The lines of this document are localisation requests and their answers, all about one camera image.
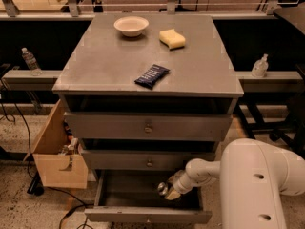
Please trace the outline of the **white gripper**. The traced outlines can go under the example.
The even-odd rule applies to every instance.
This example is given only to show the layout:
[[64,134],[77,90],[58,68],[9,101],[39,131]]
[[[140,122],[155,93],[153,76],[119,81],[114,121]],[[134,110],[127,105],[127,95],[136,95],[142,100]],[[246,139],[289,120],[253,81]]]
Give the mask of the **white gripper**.
[[165,196],[166,200],[175,200],[180,198],[180,194],[187,194],[192,190],[192,181],[189,176],[183,171],[179,170],[170,176],[167,180],[173,185]]

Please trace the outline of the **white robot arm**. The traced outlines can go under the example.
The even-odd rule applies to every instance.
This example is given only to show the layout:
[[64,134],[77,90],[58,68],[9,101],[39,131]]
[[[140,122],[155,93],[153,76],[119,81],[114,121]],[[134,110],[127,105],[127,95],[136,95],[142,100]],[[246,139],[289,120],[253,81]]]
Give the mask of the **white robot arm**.
[[305,192],[305,160],[256,139],[227,145],[218,161],[195,158],[168,180],[174,200],[214,180],[220,184],[222,229],[287,229],[280,197]]

